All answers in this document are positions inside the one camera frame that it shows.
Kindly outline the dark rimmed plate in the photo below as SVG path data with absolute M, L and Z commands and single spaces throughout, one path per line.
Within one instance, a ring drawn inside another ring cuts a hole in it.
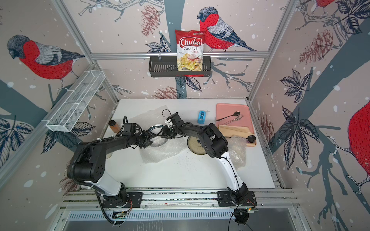
M 160 147 L 167 143 L 168 139 L 161 137 L 163 128 L 164 125 L 157 124 L 148 129 L 148 131 L 154 135 L 154 137 L 150 139 L 152 142 L 150 145 L 151 147 Z

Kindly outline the bubble wrap sheet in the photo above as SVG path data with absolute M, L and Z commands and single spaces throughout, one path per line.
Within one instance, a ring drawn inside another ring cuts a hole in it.
M 246 139 L 233 136 L 228 140 L 228 149 L 231 161 L 236 170 L 246 165 Z
M 129 118 L 129 122 L 137 123 L 143 130 L 149 130 L 154 134 L 158 134 L 163 126 L 165 126 L 165 117 L 162 115 L 162 112 L 165 111 L 165 114 L 169 115 L 167 110 L 168 107 L 166 105 L 161 106 L 157 109 L 149 110 L 145 113 Z M 169 140 L 155 137 L 151 139 L 151 141 L 153 143 L 149 147 L 140 149 L 140 155 L 145 164 L 164 161 L 180 154 L 183 150 L 188 148 L 187 138 Z

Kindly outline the cream dinner plate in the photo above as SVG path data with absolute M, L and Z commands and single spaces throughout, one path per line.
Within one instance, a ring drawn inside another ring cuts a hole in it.
M 187 145 L 189 150 L 196 155 L 202 156 L 207 154 L 204 147 L 200 143 L 200 140 L 196 137 L 189 136 L 187 139 Z

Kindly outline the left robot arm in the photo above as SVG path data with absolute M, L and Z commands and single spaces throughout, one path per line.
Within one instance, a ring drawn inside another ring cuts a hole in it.
M 106 155 L 127 148 L 147 148 L 156 134 L 150 131 L 125 132 L 78 145 L 67 168 L 67 177 L 77 185 L 91 187 L 109 205 L 125 206 L 129 202 L 126 186 L 106 171 Z

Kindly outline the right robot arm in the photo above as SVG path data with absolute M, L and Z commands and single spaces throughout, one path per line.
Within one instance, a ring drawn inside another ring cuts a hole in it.
M 167 117 L 165 124 L 158 136 L 166 139 L 197 138 L 206 154 L 215 158 L 220 164 L 232 202 L 237 206 L 246 206 L 249 189 L 240 176 L 237 175 L 228 152 L 228 142 L 216 125 L 210 123 L 206 126 L 200 126 L 190 122 L 185 123 L 177 112 Z

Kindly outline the blue tape dispenser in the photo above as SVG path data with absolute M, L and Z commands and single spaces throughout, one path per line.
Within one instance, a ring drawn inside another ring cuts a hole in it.
M 206 112 L 205 111 L 199 111 L 197 123 L 198 124 L 205 124 L 206 119 Z

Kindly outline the orange spice jar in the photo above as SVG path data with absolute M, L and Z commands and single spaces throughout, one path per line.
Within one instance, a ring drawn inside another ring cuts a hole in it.
M 121 127 L 115 120 L 110 120 L 108 125 L 115 134 L 119 133 Z

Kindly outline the black spoon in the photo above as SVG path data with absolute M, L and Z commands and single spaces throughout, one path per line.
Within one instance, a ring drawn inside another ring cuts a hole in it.
M 233 114 L 231 114 L 229 116 L 226 116 L 226 117 L 223 117 L 223 118 L 220 118 L 220 119 L 217 119 L 216 121 L 218 122 L 218 121 L 224 120 L 226 118 L 229 118 L 231 116 L 239 116 L 240 114 L 241 114 L 240 111 L 235 111 Z

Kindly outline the pink tray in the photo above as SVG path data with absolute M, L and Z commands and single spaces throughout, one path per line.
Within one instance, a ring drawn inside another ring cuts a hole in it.
M 238 127 L 249 127 L 251 131 L 254 131 L 253 122 L 251 119 L 251 112 L 247 105 L 237 105 L 237 104 L 223 104 L 219 103 L 216 105 L 216 120 L 226 117 L 233 114 L 235 111 L 240 111 L 240 115 L 243 115 L 243 118 L 239 121 L 232 122 L 228 124 L 229 126 L 238 126 Z M 237 116 L 231 116 L 224 120 L 216 122 L 216 126 L 222 125 L 232 119 L 235 119 Z

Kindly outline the metal fork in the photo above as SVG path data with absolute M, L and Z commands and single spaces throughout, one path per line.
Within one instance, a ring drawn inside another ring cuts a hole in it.
M 230 124 L 230 123 L 232 123 L 232 122 L 239 121 L 239 120 L 240 120 L 240 119 L 242 119 L 242 118 L 243 118 L 243 115 L 239 115 L 239 116 L 237 116 L 235 119 L 232 119 L 232 120 L 230 120 L 230 121 L 228 121 L 228 122 L 224 123 L 223 125 L 228 125 L 228 124 Z

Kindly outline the wooden cutting board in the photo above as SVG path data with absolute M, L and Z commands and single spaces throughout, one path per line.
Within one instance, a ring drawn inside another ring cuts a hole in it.
M 223 134 L 226 138 L 231 138 L 233 136 L 241 137 L 246 139 L 246 145 L 248 147 L 255 147 L 257 145 L 257 141 L 249 142 L 248 137 L 254 136 L 256 138 L 256 135 L 249 127 L 238 127 L 238 126 L 229 126 L 229 125 L 219 125 L 218 126 L 219 131 Z

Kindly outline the black ladle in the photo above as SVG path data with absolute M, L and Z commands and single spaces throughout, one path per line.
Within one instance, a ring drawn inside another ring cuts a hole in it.
M 247 143 L 255 143 L 256 142 L 256 136 L 255 135 L 249 135 L 247 137 L 234 135 L 234 136 L 226 136 L 226 138 L 227 139 L 232 139 L 232 138 L 244 139 L 244 140 L 246 140 Z

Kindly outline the Chuba cassava chips bag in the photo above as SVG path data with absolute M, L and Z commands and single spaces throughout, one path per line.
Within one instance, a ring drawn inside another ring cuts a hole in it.
M 203 50 L 205 31 L 176 30 L 177 70 L 180 72 L 195 72 L 185 77 L 204 77 Z

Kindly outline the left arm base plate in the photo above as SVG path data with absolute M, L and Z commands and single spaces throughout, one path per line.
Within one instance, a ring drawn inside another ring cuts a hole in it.
M 103 208 L 140 208 L 142 203 L 142 192 L 128 192 L 124 200 L 105 197 L 103 199 Z

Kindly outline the white mesh wall basket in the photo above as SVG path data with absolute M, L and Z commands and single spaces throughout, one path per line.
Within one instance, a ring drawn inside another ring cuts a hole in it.
M 105 78 L 100 70 L 84 72 L 78 85 L 67 91 L 67 98 L 48 120 L 46 127 L 52 132 L 71 132 Z

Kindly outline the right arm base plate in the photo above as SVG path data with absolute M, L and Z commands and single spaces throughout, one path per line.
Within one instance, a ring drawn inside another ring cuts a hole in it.
M 244 195 L 236 195 L 234 192 L 218 191 L 216 201 L 219 207 L 256 207 L 257 201 L 253 191 Z

